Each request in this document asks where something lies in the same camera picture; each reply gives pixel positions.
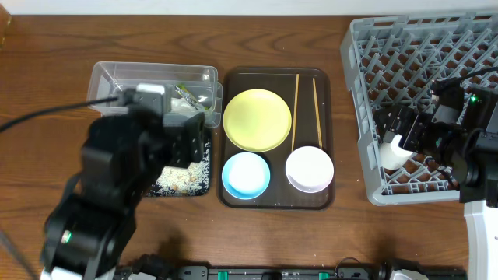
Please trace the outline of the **white tissue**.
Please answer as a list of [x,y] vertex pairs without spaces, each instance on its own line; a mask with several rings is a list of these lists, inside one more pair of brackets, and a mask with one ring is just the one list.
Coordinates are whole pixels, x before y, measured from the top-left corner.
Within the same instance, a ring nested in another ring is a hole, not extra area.
[[171,112],[185,117],[193,117],[199,113],[199,111],[190,105],[184,98],[171,99]]

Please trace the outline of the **white plastic cup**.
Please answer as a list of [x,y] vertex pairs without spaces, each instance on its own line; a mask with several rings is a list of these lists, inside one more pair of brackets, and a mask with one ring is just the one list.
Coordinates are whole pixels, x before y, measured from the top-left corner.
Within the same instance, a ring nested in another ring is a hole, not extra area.
[[381,144],[380,161],[383,168],[388,170],[399,169],[412,158],[414,152],[402,149],[399,146],[401,140],[400,135],[395,135],[390,143],[383,142]]

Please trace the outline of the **green snack wrapper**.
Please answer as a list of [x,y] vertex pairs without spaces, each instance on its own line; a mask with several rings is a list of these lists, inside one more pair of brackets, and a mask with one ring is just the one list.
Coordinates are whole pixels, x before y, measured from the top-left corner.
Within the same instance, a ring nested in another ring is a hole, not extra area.
[[211,110],[204,106],[187,88],[183,85],[174,86],[174,92],[179,96],[178,99],[184,98],[190,105],[199,111],[199,113],[210,114]]

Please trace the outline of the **light blue bowl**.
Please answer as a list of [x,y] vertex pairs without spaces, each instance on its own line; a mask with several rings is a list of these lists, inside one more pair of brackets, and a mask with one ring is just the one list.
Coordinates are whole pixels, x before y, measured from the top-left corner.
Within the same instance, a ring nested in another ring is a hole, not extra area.
[[262,195],[270,179],[269,165],[252,152],[239,152],[223,165],[223,187],[232,197],[240,200],[251,200]]

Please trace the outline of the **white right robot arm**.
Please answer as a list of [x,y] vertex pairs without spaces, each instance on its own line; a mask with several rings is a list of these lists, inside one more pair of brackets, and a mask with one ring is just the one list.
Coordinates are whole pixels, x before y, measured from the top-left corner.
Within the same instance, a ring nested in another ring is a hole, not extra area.
[[373,119],[383,142],[423,154],[457,183],[468,230],[470,279],[497,277],[497,92],[481,86],[467,95],[463,82],[496,72],[484,68],[457,78],[433,80],[434,113],[393,105]]

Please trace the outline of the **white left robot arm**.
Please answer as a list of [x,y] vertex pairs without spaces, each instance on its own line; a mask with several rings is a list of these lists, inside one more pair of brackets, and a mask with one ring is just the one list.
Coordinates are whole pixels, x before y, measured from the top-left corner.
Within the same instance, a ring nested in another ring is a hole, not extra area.
[[111,279],[136,229],[135,210],[165,166],[204,157],[205,108],[176,121],[171,91],[139,84],[93,100],[126,109],[96,119],[71,177],[44,226],[42,279]]

